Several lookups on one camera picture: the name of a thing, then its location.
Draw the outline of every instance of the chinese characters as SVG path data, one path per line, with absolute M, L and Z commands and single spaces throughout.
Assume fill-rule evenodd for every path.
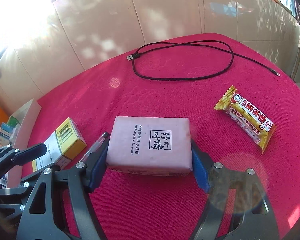
M 263 113 L 261 113 L 257 108 L 255 108 L 252 104 L 250 104 L 247 100 L 243 100 L 242 106 L 244 106 L 245 109 L 252 113 L 254 117 L 258 118 L 258 120 L 261 123 L 264 123 L 266 121 L 267 117 Z
M 171 131 L 150 130 L 149 150 L 171 150 Z
M 139 154 L 142 125 L 135 125 L 131 144 L 131 154 Z
M 232 106 L 229 106 L 229 109 L 231 110 L 232 113 L 234 113 L 237 117 L 239 117 L 242 121 L 244 121 L 248 125 L 248 127 L 250 127 L 251 130 L 255 132 L 256 135 L 260 134 L 258 129 L 252 123 L 250 123 L 246 118 L 244 118 L 242 114 L 240 114 Z

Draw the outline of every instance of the blue gripper pad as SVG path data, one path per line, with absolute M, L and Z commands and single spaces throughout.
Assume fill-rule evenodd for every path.
M 106 157 L 108 152 L 108 145 L 105 147 L 105 149 L 101 152 L 100 157 L 98 158 L 96 164 L 93 166 L 93 169 L 91 170 L 91 176 L 90 176 L 90 183 L 89 188 L 92 190 L 92 192 L 100 186 L 100 183 L 102 181 L 103 175 L 106 172 Z
M 203 166 L 202 162 L 196 151 L 191 148 L 192 152 L 192 167 L 193 167 L 193 174 L 197 181 L 198 187 L 202 188 L 205 193 L 208 193 L 210 190 L 210 184 L 208 180 L 208 172 Z

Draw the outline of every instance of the red towel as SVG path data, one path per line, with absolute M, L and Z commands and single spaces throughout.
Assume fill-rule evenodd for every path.
M 131 61 L 126 58 L 131 53 L 125 53 L 81 73 L 42 97 L 38 101 L 42 110 L 29 146 L 44 142 L 67 117 L 78 124 L 88 146 L 103 131 L 111 132 L 117 115 L 188 117 L 192 138 L 214 161 L 234 170 L 256 171 L 283 237 L 300 216 L 300 89 L 266 58 L 225 36 L 207 33 L 172 41 L 196 40 L 225 41 L 234 52 L 274 68 L 281 76 L 235 56 L 230 69 L 214 78 L 151 81 L 133 73 Z M 214 45 L 226 49 L 224 45 Z M 135 62 L 143 74 L 194 77 L 223 69 L 230 58 L 230 54 L 215 49 L 179 46 L 148 53 Z M 213 109 L 231 85 L 277 125 L 263 155 L 233 120 Z M 31 166 L 26 165 L 23 176 L 30 172 Z M 192 174 L 165 178 L 109 170 L 90 197 L 109 240 L 188 239 L 207 198 Z M 69 227 L 75 233 L 71 212 L 66 202 Z M 230 215 L 225 217 L 219 234 L 226 233 L 229 218 Z

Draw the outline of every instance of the cartoon logo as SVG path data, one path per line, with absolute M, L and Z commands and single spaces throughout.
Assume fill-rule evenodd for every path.
M 239 102 L 241 99 L 242 99 L 242 96 L 240 96 L 239 94 L 236 94 L 236 95 L 234 95 L 234 96 L 231 98 L 231 103 L 237 103 L 237 102 Z

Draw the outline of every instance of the snack bar package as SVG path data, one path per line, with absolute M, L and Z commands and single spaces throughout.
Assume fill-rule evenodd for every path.
M 264 113 L 239 95 L 234 86 L 227 90 L 214 109 L 225 110 L 261 147 L 262 153 L 265 151 L 276 126 Z

